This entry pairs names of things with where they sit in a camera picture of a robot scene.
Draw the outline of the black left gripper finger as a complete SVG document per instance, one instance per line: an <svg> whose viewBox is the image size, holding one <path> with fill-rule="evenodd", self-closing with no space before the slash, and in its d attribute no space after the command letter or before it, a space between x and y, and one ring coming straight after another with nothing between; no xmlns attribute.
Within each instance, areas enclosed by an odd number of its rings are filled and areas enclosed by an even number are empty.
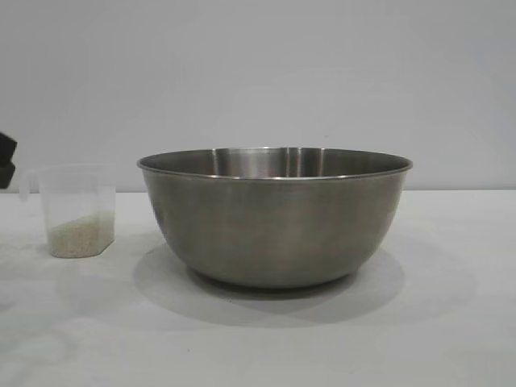
<svg viewBox="0 0 516 387"><path fill-rule="evenodd" d="M0 164L9 164L17 148L17 141L10 136L0 133Z"/></svg>
<svg viewBox="0 0 516 387"><path fill-rule="evenodd" d="M9 161L0 167L0 188L8 188L15 174L15 165Z"/></svg>

